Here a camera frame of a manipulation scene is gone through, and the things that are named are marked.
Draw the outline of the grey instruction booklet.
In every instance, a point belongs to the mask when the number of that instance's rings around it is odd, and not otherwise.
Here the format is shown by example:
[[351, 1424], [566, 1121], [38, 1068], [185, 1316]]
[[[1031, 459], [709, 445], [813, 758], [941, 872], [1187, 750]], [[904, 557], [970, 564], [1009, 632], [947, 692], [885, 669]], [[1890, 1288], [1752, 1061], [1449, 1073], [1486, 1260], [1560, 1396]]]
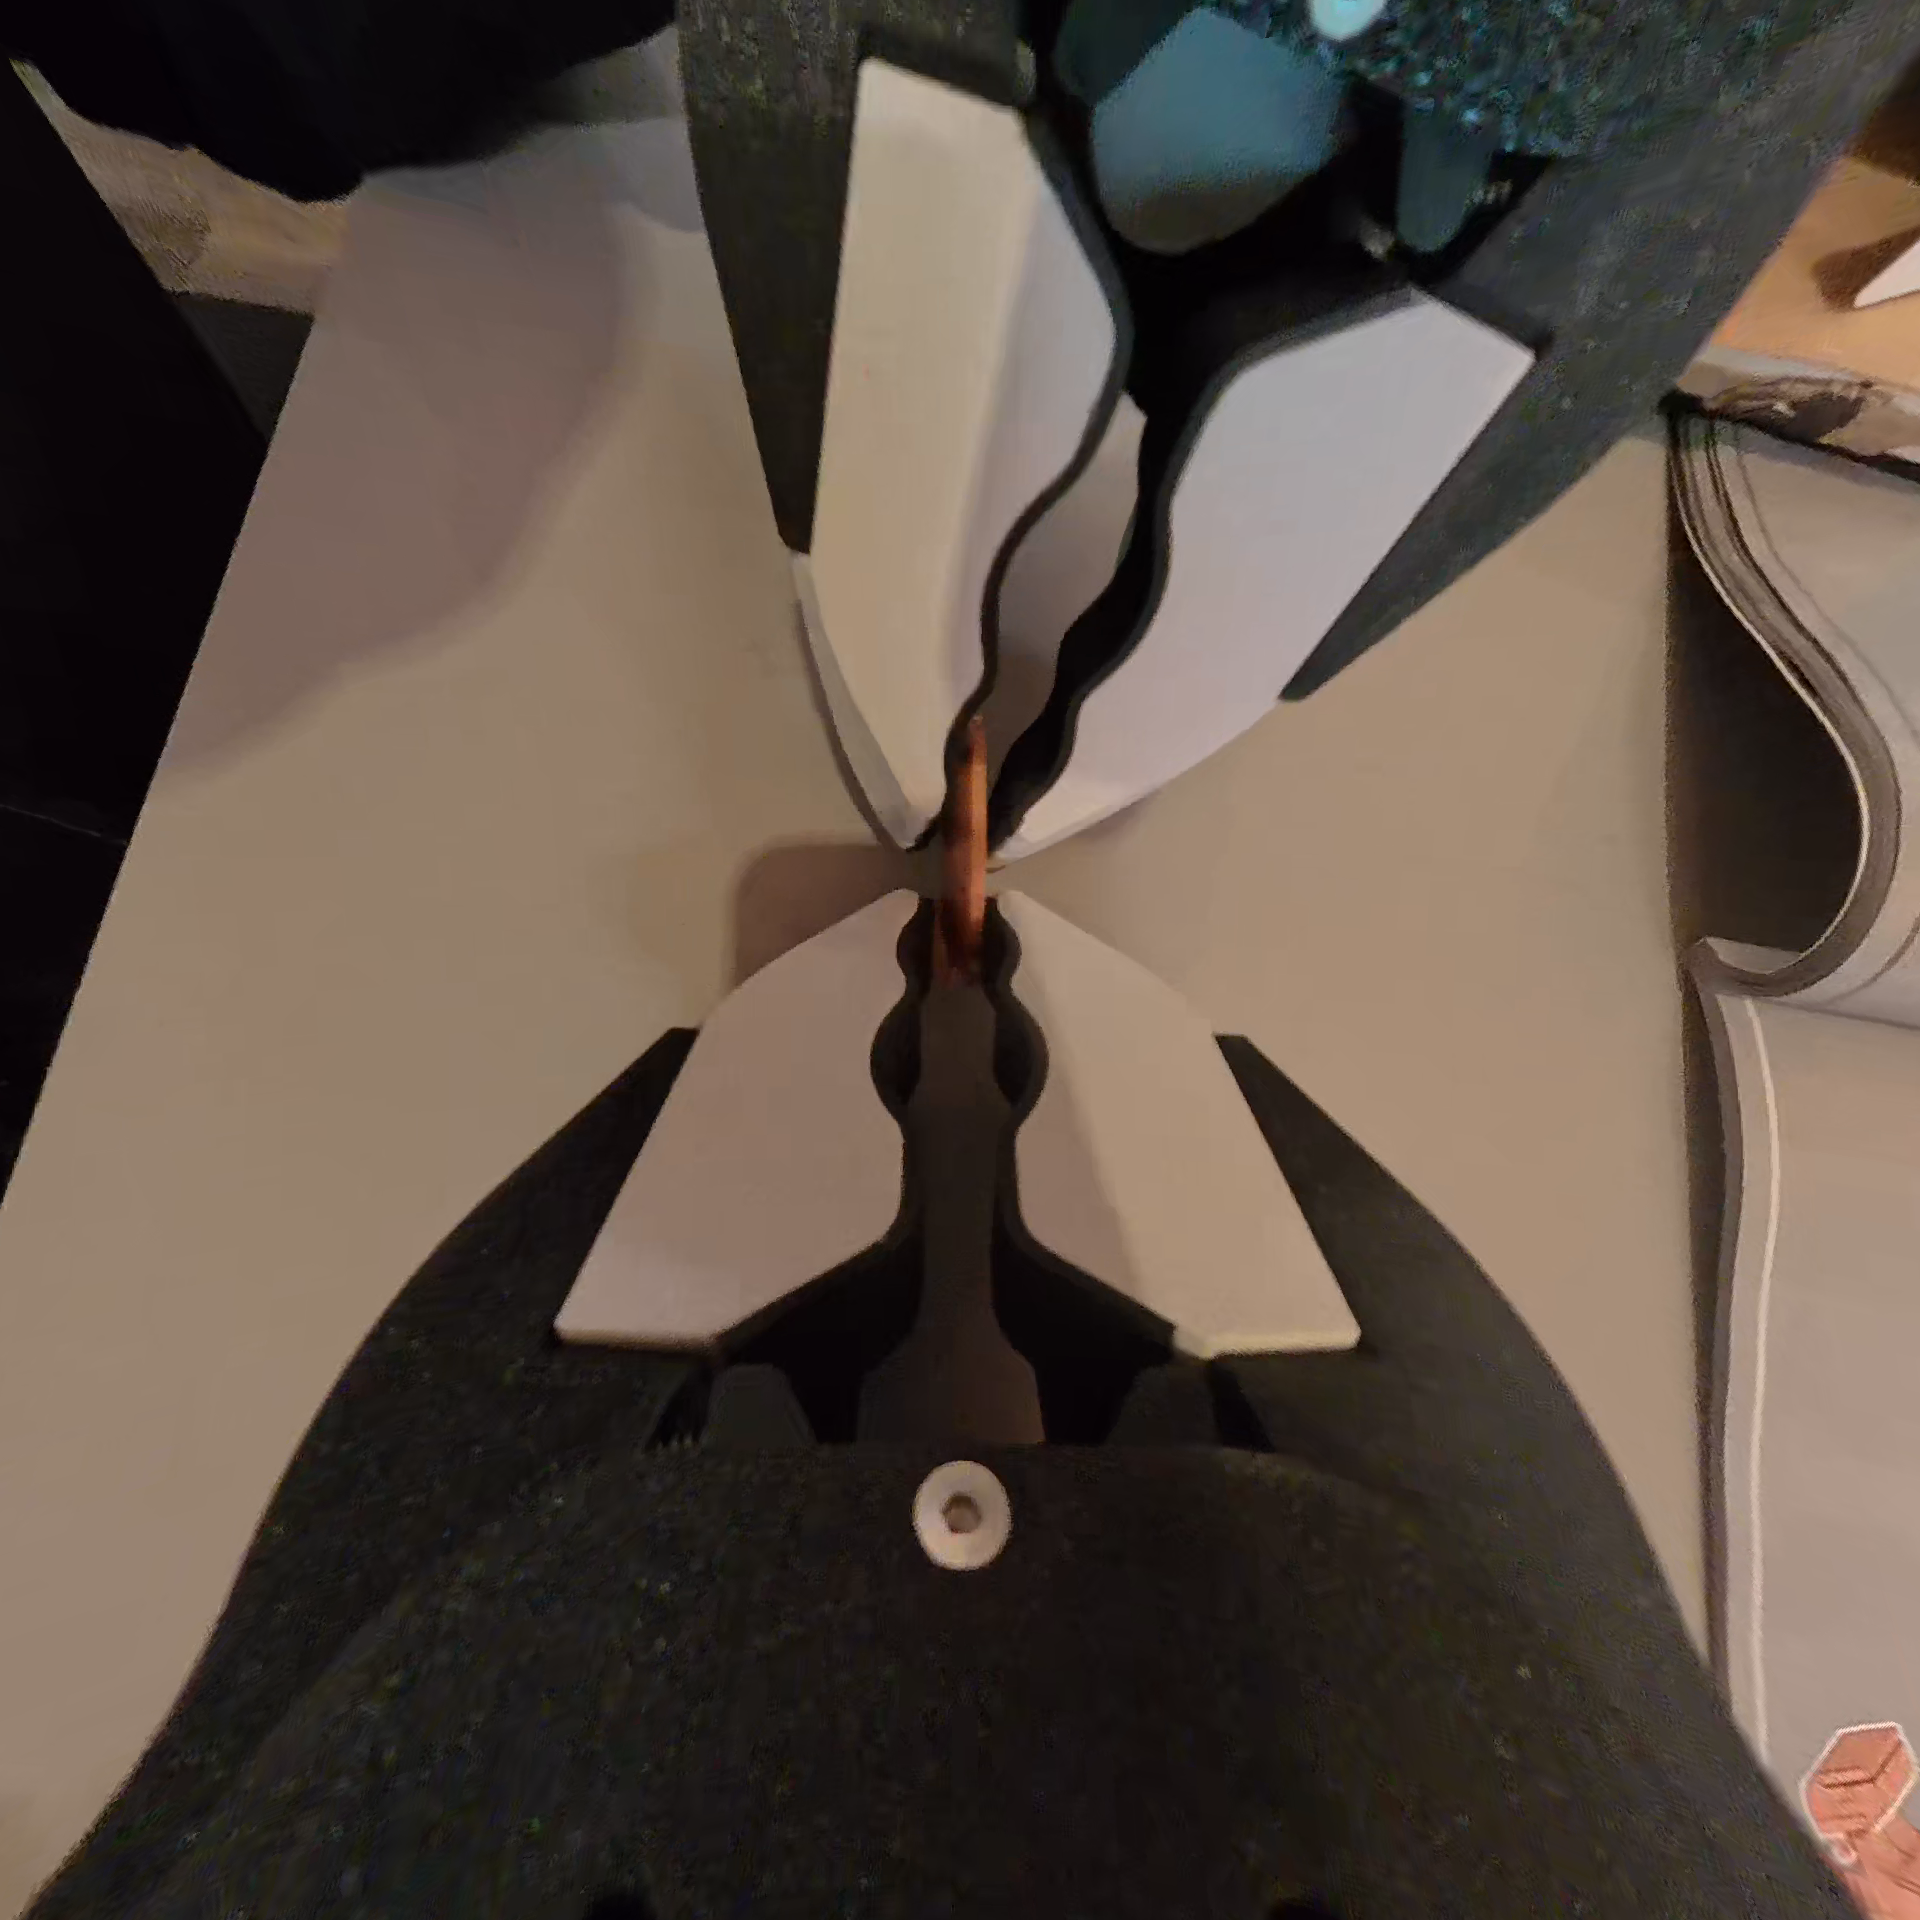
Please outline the grey instruction booklet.
[[1713, 1662], [1859, 1912], [1915, 1919], [1917, 481], [1678, 412], [1668, 492]]

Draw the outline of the brown curved brick piece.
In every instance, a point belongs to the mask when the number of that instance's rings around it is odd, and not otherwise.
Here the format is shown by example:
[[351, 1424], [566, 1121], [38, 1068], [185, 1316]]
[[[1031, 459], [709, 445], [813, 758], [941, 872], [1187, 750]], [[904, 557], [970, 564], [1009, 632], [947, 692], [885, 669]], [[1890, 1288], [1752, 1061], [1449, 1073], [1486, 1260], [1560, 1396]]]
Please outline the brown curved brick piece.
[[989, 912], [989, 752], [981, 713], [964, 720], [951, 755], [940, 851], [933, 974], [945, 986], [972, 986], [981, 979]]

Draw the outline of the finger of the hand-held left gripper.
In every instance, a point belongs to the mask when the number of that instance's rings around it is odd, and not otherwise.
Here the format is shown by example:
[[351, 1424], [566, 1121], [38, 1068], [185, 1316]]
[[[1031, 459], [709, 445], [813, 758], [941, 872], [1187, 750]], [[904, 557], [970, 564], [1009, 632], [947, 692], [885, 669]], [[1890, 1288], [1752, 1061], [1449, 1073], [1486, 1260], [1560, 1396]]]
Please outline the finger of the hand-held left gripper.
[[830, 730], [882, 842], [922, 848], [997, 683], [1001, 590], [1116, 412], [1130, 322], [1022, 109], [862, 57], [810, 547]]
[[1394, 291], [1211, 373], [1140, 445], [1116, 573], [1004, 761], [1004, 851], [1061, 844], [1257, 728], [1532, 365]]

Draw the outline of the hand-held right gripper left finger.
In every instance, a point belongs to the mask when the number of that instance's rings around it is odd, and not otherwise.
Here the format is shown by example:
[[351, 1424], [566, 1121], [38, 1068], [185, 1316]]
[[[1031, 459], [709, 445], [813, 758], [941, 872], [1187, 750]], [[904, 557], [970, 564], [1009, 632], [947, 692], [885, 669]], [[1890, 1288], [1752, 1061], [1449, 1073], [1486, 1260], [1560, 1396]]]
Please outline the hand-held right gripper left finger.
[[888, 894], [714, 1005], [561, 1301], [561, 1341], [714, 1355], [888, 1236], [904, 1143], [873, 1043], [921, 904]]

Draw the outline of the grey desk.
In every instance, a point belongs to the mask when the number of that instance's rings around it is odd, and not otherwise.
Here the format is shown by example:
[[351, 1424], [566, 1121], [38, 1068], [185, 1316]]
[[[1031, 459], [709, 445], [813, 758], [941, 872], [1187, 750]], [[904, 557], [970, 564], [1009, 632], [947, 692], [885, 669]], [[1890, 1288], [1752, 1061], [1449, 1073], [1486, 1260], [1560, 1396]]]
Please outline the grey desk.
[[[1008, 883], [1486, 1269], [1704, 1644], [1665, 422]], [[534, 1147], [897, 885], [802, 666], [683, 130], [351, 205], [2, 1202], [2, 1908], [167, 1716], [327, 1387]]]

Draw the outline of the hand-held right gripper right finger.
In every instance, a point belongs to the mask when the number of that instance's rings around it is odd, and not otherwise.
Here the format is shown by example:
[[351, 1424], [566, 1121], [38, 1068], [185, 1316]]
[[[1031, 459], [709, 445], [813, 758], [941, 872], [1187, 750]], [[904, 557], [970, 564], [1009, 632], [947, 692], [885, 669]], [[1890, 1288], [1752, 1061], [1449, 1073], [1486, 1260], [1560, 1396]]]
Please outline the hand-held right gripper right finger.
[[1199, 1360], [1359, 1341], [1211, 1028], [1026, 894], [997, 896], [1018, 1226]]

